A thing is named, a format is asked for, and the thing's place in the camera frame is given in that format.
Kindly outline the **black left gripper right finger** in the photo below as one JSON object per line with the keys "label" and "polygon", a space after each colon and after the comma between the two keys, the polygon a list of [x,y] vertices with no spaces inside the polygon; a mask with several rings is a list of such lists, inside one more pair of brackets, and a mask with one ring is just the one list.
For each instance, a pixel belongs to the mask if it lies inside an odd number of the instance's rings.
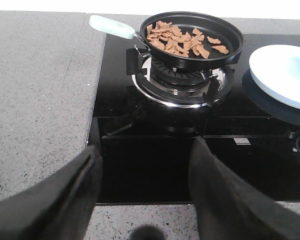
{"label": "black left gripper right finger", "polygon": [[300,240],[300,214],[259,192],[193,141],[188,187],[201,240]]}

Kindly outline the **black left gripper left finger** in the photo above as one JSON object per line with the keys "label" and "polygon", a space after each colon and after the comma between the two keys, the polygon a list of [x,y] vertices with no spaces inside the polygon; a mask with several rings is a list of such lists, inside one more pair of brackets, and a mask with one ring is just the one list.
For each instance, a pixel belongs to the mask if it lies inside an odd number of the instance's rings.
{"label": "black left gripper left finger", "polygon": [[33,187],[0,201],[0,240],[82,240],[102,182],[91,145]]}

